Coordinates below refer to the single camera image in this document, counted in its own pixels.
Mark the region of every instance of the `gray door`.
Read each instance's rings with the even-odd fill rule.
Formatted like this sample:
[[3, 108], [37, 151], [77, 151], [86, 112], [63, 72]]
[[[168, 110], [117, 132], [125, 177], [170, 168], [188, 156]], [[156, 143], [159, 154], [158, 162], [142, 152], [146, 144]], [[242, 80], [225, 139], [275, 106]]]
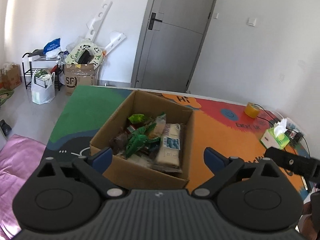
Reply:
[[185, 91], [212, 4], [213, 0], [154, 0], [136, 88]]

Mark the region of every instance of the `white plastic bag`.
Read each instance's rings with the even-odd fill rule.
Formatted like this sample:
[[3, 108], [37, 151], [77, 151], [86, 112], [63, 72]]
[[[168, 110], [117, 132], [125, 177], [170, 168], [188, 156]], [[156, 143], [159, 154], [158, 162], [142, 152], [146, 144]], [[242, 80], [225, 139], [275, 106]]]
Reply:
[[38, 72], [36, 70], [32, 75], [31, 80], [31, 95], [32, 95], [32, 102], [41, 105], [44, 103], [49, 103], [54, 99], [55, 97], [55, 91], [54, 91], [54, 77], [55, 73], [53, 72], [51, 74], [51, 78], [49, 80], [49, 84], [47, 88], [44, 88], [42, 86], [39, 86], [35, 83], [35, 75]]

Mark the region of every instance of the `blue plastic bag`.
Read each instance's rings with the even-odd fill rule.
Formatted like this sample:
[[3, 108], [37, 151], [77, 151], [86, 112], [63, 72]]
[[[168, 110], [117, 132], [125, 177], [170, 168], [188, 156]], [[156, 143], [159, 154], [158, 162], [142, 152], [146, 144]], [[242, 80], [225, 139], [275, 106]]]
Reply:
[[49, 42], [43, 48], [43, 53], [45, 54], [47, 59], [52, 59], [57, 57], [59, 52], [61, 52], [60, 38]]

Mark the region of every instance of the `white wall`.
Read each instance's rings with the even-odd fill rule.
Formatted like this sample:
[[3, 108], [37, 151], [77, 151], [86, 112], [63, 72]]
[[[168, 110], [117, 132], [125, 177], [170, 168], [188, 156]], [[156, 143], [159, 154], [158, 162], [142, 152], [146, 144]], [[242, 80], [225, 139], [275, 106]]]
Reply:
[[7, 11], [7, 1], [0, 0], [0, 65], [5, 63], [5, 52], [4, 52], [4, 21]]
[[[100, 79], [131, 82], [135, 53], [148, 0], [112, 0], [113, 5], [95, 43], [106, 46], [111, 31], [123, 32], [127, 39], [108, 57]], [[25, 52], [41, 49], [61, 38], [61, 46], [87, 32], [103, 0], [8, 0], [4, 46], [6, 60], [21, 62]]]
[[217, 0], [214, 12], [191, 93], [288, 115], [320, 158], [320, 0]]

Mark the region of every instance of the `door lock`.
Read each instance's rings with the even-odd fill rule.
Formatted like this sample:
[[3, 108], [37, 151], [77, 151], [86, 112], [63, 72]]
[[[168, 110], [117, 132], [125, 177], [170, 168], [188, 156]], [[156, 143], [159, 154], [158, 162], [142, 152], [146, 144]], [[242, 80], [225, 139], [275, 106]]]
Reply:
[[150, 18], [148, 30], [153, 29], [153, 24], [155, 23], [155, 21], [162, 22], [162, 20], [156, 19], [156, 13], [151, 13], [151, 18]]

